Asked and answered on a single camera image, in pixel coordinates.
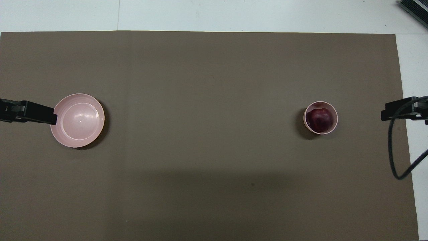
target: bowl rim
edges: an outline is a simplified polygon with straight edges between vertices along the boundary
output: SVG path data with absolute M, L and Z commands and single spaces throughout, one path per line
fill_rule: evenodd
M 325 132 L 325 133 L 319 133 L 319 132 L 316 132 L 316 131 L 312 130 L 312 129 L 309 127 L 309 124 L 308 124 L 308 123 L 307 123 L 307 121 L 306 121 L 306 114 L 308 113 L 308 109 L 309 109 L 309 107 L 311 107 L 312 105 L 314 105 L 314 104 L 316 104 L 316 103 L 325 103 L 325 104 L 328 104 L 328 105 L 329 105 L 329 106 L 334 110 L 334 115 L 336 115 L 336 123 L 334 124 L 333 128 L 331 128 L 331 130 L 330 130 L 330 131 L 328 131 L 328 132 Z M 328 103 L 328 102 L 325 102 L 325 101 L 321 101 L 321 100 L 319 100 L 319 101 L 312 102 L 310 105 L 308 105 L 308 107 L 306 107 L 305 112 L 303 113 L 303 122 L 304 122 L 304 124 L 305 124 L 306 128 L 308 128 L 308 130 L 310 130 L 311 132 L 313 132 L 313 133 L 315 133 L 315 134 L 318 134 L 318 135 L 326 135 L 326 134 L 328 134 L 328 133 L 330 133 L 330 132 L 332 132 L 332 131 L 334 131 L 334 130 L 336 129 L 337 123 L 339 122 L 339 116 L 337 115 L 336 108 L 334 108 L 334 106 L 333 106 L 333 105 L 331 105 L 331 104 L 330 104 L 330 103 Z

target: white table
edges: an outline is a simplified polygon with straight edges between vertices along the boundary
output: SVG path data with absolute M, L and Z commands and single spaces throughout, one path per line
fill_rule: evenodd
M 0 0 L 0 32 L 94 30 L 393 33 L 404 97 L 428 95 L 428 29 L 395 0 Z M 415 160 L 428 148 L 428 126 L 406 124 Z M 419 238 L 426 240 L 428 160 L 412 176 Z

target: apple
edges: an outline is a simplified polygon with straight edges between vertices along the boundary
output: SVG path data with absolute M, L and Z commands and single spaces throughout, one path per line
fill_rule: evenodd
M 309 127 L 318 133 L 326 132 L 333 125 L 333 115 L 326 109 L 313 109 L 306 114 Z

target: pink cup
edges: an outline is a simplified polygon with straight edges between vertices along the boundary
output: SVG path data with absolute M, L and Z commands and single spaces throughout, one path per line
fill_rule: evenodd
M 313 109 L 322 109 L 322 108 L 326 108 L 333 115 L 333 125 L 327 131 L 319 133 L 311 129 L 311 127 L 309 126 L 309 123 L 306 121 L 306 115 L 308 114 L 308 112 L 310 112 Z M 308 106 L 308 108 L 306 108 L 303 114 L 303 122 L 305 123 L 306 128 L 308 128 L 308 130 L 312 131 L 313 133 L 319 134 L 319 135 L 325 135 L 332 132 L 337 126 L 337 120 L 338 120 L 338 116 L 337 116 L 336 109 L 331 104 L 324 101 L 313 102 Z

